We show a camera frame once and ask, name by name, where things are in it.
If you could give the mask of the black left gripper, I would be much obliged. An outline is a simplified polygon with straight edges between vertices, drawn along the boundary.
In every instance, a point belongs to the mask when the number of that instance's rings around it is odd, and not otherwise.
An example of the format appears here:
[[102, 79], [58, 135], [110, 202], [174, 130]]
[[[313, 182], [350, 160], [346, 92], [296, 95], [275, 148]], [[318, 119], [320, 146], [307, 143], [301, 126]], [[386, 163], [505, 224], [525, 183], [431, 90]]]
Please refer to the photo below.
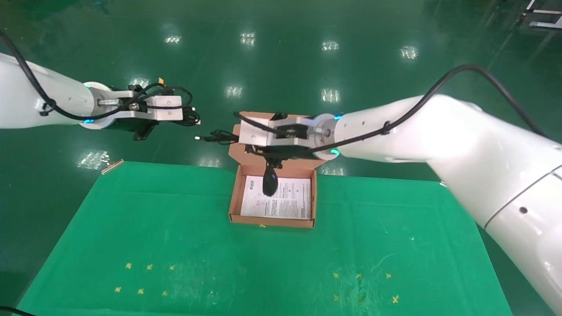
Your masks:
[[152, 133], [156, 124], [146, 119], [115, 119], [105, 129], [133, 132], [134, 141], [144, 141]]

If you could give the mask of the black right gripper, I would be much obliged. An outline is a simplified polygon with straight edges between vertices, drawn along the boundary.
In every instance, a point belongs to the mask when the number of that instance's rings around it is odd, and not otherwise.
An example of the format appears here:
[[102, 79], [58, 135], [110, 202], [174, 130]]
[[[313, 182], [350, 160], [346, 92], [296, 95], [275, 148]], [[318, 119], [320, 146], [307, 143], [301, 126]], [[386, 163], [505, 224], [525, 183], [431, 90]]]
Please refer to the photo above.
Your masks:
[[[276, 112], [275, 114], [273, 114], [270, 120], [278, 121], [287, 118], [288, 118], [287, 113]], [[217, 129], [211, 132], [211, 136], [209, 136], [209, 141], [217, 144], [236, 144], [237, 142], [239, 142], [239, 136], [225, 130]], [[265, 159], [314, 160], [314, 154], [307, 152], [307, 149], [303, 147], [249, 147], [248, 153], [261, 156]]]

